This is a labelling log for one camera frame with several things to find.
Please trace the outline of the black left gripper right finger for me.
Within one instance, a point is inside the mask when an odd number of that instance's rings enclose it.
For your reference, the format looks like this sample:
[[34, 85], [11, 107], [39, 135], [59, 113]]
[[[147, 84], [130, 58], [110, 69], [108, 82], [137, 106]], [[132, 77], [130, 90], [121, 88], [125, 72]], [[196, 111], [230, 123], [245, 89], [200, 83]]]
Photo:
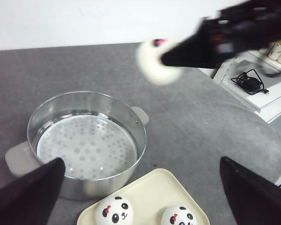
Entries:
[[221, 157], [224, 193], [238, 225], [281, 225], [281, 187]]

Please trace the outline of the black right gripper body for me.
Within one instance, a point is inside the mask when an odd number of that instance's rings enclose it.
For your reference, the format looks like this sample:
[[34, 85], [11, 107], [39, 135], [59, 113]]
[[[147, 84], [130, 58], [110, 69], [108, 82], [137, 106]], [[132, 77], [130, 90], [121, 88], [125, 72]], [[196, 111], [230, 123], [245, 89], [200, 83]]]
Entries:
[[281, 40], [281, 0], [248, 0], [220, 10], [202, 22], [208, 63], [220, 63], [247, 50]]

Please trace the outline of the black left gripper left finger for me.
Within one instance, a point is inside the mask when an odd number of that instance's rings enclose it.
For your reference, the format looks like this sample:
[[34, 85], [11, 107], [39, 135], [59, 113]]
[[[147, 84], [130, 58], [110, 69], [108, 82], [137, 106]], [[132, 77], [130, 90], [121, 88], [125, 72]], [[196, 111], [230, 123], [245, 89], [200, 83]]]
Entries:
[[65, 163], [56, 158], [0, 189], [0, 225], [45, 225], [58, 199]]

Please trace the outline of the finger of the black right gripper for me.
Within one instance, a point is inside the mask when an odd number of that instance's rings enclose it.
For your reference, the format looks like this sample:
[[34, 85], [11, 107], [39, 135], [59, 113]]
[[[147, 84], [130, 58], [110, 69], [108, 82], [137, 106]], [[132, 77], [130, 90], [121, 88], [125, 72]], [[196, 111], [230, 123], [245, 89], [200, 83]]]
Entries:
[[225, 61], [225, 55], [216, 50], [214, 34], [218, 34], [217, 21], [202, 20], [193, 36], [162, 54], [162, 64], [173, 67], [217, 68]]

